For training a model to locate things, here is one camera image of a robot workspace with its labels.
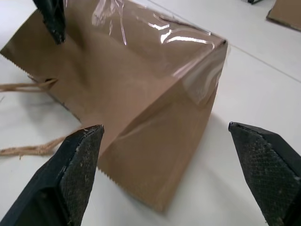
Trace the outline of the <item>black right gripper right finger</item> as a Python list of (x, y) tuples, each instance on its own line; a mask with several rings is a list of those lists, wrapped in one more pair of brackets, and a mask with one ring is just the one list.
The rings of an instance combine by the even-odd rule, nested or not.
[(301, 224), (301, 157), (277, 133), (230, 122), (245, 181), (270, 226)]

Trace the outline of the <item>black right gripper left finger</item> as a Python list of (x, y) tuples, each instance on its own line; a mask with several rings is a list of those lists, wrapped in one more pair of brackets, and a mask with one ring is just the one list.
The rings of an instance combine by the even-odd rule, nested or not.
[(79, 226), (92, 191), (103, 125), (67, 136), (20, 193), (2, 226)]

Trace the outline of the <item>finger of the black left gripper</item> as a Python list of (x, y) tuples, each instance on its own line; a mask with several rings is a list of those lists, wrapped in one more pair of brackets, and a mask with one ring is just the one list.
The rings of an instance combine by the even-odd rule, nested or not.
[(65, 41), (66, 20), (63, 0), (33, 0), (43, 23), (57, 45)]

